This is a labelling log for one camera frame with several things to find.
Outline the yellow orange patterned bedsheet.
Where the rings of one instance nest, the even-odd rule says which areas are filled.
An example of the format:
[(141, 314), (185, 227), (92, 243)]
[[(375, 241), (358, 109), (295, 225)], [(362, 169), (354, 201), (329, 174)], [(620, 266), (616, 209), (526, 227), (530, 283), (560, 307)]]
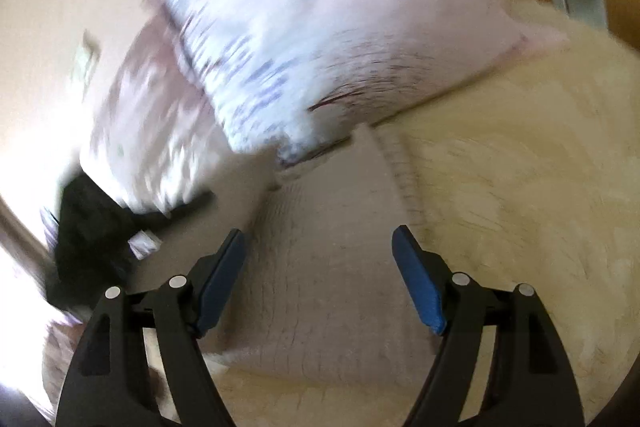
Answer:
[[(481, 284), (538, 291), (586, 418), (639, 353), (639, 57), (534, 0), (509, 0), (570, 46), (409, 110), (397, 127), (424, 212), (422, 246)], [(241, 426), (398, 426), (416, 388), (336, 385), (223, 364)]]

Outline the white blue patterned pillow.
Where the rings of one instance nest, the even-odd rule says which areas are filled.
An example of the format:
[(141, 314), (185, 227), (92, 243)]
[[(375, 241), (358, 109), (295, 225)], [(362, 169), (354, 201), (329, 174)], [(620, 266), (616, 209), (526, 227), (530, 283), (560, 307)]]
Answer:
[(295, 162), (516, 58), (562, 46), (506, 0), (164, 0), (235, 152)]

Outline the beige cable knit sweater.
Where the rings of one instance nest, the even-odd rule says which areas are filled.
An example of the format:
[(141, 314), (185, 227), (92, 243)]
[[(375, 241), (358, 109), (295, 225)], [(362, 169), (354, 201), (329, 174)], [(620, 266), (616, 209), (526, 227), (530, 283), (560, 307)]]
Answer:
[(189, 271), (233, 229), (246, 260), (220, 323), (202, 342), (220, 363), (336, 385), (421, 386), (438, 348), (392, 255), (392, 235), (424, 225), (397, 127), (362, 126), (326, 155), (277, 171), (265, 153), (226, 162), (215, 202), (162, 236), (137, 291)]

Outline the pink floral pillow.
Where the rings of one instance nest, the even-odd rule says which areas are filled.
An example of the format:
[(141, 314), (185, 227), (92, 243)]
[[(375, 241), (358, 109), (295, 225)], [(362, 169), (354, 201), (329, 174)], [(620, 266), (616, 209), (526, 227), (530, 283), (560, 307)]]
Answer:
[(177, 28), (156, 12), (94, 113), (79, 151), (82, 170), (119, 205), (168, 212), (208, 187), (232, 156)]

